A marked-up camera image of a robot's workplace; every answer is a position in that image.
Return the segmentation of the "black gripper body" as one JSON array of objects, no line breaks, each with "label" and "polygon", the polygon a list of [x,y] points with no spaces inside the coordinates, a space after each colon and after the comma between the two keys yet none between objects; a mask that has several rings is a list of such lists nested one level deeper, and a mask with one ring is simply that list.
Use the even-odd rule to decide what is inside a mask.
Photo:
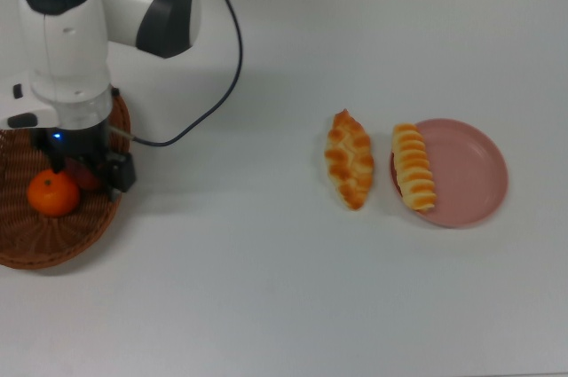
[{"label": "black gripper body", "polygon": [[47,152],[57,150],[65,158],[100,156],[109,150],[110,130],[108,120],[87,129],[64,130],[62,128],[32,129],[32,146],[47,157]]}]

